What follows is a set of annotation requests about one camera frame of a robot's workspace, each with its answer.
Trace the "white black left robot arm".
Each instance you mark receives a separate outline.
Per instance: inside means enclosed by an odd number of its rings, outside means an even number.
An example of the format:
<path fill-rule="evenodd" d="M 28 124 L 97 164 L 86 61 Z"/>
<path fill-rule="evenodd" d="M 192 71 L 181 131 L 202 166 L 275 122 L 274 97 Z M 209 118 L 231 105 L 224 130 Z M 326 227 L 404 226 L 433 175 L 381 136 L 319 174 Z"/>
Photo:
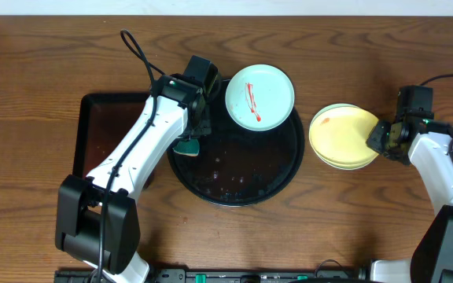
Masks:
<path fill-rule="evenodd" d="M 68 175 L 57 199 L 57 249 L 94 268 L 90 280 L 144 282 L 149 264 L 138 254 L 137 202 L 168 147 L 201 122 L 221 89 L 220 75 L 163 75 L 117 147 L 86 176 Z"/>

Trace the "green scrubbing sponge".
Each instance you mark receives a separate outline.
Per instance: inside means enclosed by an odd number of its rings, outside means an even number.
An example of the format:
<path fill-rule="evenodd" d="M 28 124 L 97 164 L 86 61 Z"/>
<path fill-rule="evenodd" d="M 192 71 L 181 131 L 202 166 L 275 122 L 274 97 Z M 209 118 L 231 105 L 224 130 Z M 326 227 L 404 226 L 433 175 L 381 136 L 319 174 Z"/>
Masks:
<path fill-rule="evenodd" d="M 173 152 L 183 156 L 198 156 L 200 144 L 197 139 L 181 140 L 173 148 Z"/>

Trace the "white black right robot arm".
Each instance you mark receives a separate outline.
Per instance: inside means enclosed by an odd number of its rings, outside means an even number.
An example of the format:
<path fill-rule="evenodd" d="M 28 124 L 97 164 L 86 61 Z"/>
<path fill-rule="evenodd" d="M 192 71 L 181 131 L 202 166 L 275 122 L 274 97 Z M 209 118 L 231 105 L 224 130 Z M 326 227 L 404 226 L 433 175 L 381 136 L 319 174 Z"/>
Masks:
<path fill-rule="evenodd" d="M 369 147 L 413 165 L 422 177 L 435 219 L 410 259 L 372 262 L 375 282 L 453 282 L 453 128 L 425 116 L 379 123 Z"/>

